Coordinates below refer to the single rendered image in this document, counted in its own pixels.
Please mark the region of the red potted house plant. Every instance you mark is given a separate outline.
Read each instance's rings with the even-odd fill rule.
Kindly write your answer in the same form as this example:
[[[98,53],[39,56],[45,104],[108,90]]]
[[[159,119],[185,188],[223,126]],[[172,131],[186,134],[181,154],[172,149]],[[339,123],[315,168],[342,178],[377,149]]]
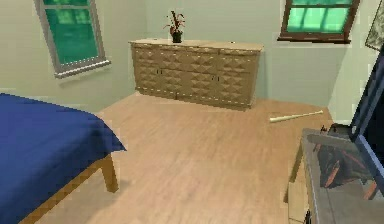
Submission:
[[[176,13],[174,10],[171,11],[171,15],[167,16],[170,19],[170,23],[165,25],[169,28],[169,33],[172,36],[173,43],[182,42],[183,31],[181,27],[184,27],[185,17],[182,13]]]

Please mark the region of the blue covered wooden bed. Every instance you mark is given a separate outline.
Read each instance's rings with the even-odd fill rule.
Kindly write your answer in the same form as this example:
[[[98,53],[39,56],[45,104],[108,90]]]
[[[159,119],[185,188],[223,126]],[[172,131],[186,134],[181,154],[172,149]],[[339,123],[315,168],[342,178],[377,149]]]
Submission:
[[[95,161],[124,148],[97,116],[0,94],[0,224],[18,224]]]

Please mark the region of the grey framed window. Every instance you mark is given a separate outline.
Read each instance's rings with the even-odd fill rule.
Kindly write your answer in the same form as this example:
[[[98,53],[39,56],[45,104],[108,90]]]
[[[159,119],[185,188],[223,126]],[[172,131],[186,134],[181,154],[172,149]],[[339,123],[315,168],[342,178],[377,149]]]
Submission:
[[[33,1],[56,78],[111,64],[103,46],[96,0]]]

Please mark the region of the pale wooden baseball bat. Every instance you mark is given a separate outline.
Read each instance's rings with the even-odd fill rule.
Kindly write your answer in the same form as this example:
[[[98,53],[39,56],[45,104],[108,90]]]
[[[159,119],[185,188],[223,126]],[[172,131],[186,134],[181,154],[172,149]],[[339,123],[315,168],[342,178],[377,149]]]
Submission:
[[[306,117],[306,116],[312,116],[312,115],[317,115],[317,114],[323,114],[323,113],[324,113],[323,110],[320,110],[320,111],[305,113],[305,114],[294,114],[294,115],[287,115],[287,116],[280,116],[280,117],[271,117],[271,118],[269,118],[269,122],[276,123],[276,122],[287,121],[287,120],[291,120],[291,119],[296,119],[296,118]]]

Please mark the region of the grey glass top table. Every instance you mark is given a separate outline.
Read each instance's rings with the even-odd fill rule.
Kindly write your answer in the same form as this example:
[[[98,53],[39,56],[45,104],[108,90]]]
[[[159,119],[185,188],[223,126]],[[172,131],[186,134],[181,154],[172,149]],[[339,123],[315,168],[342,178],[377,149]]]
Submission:
[[[376,162],[347,137],[305,129],[284,202],[289,224],[384,224]]]

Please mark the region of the black television set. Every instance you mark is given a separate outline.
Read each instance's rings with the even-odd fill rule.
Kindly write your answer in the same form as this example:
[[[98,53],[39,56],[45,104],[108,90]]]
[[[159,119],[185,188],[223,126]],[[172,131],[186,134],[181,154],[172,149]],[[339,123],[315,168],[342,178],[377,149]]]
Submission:
[[[376,183],[376,189],[384,195],[384,44],[379,50],[351,125],[351,139],[358,147]]]

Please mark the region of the brown framed window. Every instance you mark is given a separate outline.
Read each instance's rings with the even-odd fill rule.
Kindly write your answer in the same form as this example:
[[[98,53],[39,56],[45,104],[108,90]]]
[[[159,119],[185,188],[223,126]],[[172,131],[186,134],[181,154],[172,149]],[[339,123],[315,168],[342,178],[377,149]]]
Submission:
[[[361,0],[285,0],[278,41],[349,44]]]

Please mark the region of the light wooden dresser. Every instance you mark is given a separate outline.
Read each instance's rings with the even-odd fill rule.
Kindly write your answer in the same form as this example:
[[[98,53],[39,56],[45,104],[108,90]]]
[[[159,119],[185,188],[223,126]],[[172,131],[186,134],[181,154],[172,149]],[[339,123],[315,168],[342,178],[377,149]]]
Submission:
[[[259,57],[256,43],[141,39],[131,43],[136,90],[219,107],[249,108]]]

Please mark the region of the framed wall picture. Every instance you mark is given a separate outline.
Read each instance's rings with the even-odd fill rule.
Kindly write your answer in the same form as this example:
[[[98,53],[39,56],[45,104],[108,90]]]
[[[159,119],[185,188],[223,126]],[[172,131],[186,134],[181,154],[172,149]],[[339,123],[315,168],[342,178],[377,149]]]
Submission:
[[[380,1],[380,4],[376,10],[376,14],[368,36],[365,41],[365,46],[379,51],[384,44],[384,0]]]

